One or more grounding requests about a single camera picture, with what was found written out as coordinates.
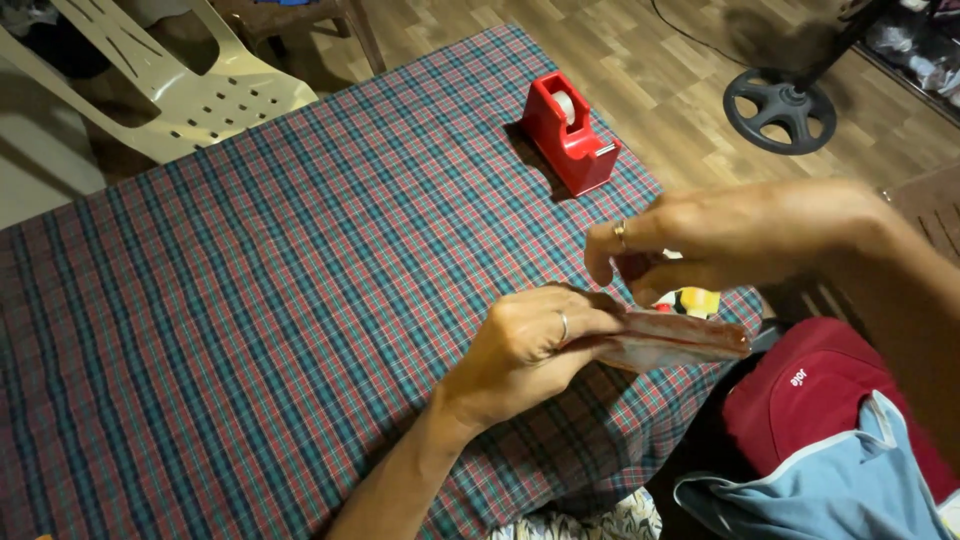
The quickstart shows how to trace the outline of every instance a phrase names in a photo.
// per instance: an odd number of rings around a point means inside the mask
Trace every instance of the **table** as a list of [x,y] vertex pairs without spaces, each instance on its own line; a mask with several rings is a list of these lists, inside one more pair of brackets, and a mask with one ring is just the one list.
[[[493,299],[590,287],[585,228],[659,191],[623,152],[610,184],[551,200],[513,124],[554,69],[493,28],[1,232],[8,537],[327,524]],[[758,308],[743,289],[722,313],[754,331]],[[589,366],[468,447],[423,536],[477,537],[631,465],[638,487],[724,369]]]

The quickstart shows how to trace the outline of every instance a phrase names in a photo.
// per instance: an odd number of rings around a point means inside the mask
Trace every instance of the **ring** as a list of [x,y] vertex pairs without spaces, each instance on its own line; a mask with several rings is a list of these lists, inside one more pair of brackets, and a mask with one ring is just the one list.
[[560,315],[560,320],[564,321],[564,337],[560,338],[560,342],[563,343],[566,341],[566,336],[570,332],[570,327],[566,324],[566,315],[564,315],[564,312],[558,309],[557,314]]
[[616,239],[620,240],[620,247],[623,248],[623,251],[627,251],[627,242],[623,241],[623,234],[627,231],[627,224],[621,219],[617,221],[613,226],[613,233],[616,234]]

